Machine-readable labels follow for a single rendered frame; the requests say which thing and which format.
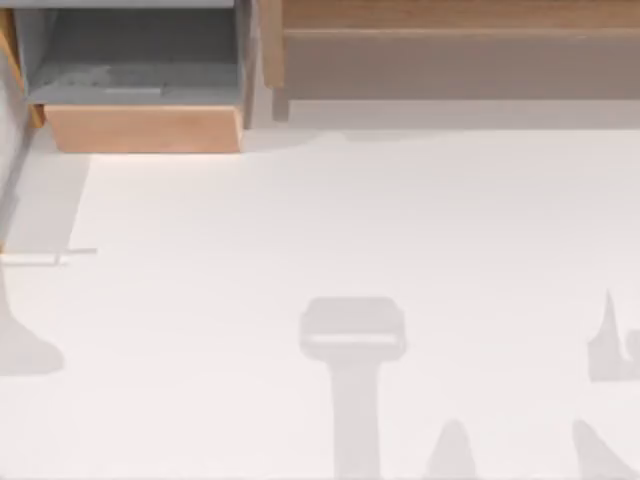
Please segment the wooden cupboard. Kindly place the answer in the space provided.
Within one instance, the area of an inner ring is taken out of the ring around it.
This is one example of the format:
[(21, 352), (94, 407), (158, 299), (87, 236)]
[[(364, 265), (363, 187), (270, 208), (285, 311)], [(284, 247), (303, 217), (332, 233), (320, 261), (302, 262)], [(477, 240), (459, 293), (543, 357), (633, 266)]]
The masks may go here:
[(294, 100), (640, 100), (640, 0), (257, 0), (273, 115)]

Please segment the pulled-out grey drawer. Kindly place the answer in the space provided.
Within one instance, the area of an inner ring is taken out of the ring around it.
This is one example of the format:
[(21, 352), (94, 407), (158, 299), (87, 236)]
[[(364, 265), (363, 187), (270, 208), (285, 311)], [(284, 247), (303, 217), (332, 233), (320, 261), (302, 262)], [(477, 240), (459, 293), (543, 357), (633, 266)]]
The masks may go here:
[(0, 0), (0, 36), (42, 126), (60, 106), (241, 109), (254, 0)]

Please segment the pale wooden drawer front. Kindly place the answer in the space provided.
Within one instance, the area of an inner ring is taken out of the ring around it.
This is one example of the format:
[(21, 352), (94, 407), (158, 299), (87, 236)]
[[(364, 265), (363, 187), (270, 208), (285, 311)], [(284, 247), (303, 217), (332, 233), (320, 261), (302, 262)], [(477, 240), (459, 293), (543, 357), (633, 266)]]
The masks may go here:
[(47, 105), (55, 143), (66, 153), (237, 153), (244, 118), (211, 105)]

